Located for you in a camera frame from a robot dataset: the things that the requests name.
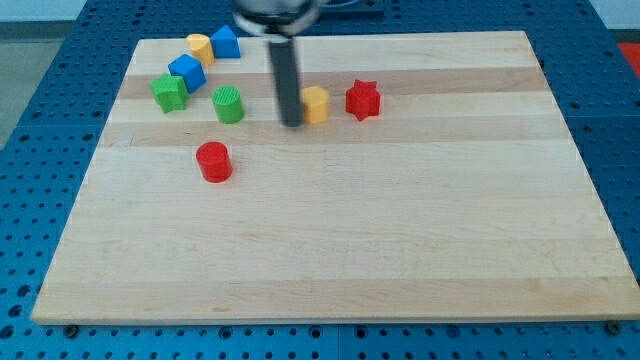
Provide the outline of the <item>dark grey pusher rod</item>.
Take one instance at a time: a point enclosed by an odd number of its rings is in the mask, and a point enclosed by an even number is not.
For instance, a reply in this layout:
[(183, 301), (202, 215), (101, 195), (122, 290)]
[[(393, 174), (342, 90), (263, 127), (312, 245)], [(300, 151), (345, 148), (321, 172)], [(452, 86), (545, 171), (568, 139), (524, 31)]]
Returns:
[(303, 122), (303, 105), (295, 42), (292, 38), (269, 42), (268, 51), (280, 120), (286, 127), (298, 127)]

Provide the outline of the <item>silver round robot flange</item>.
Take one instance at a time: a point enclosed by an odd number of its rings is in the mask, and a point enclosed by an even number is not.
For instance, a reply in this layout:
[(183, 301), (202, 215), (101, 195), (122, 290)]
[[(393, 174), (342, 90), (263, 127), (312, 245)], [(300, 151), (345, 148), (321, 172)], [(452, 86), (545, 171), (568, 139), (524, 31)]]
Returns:
[(319, 0), (233, 0), (233, 16), (244, 31), (258, 36), (293, 37), (319, 18)]

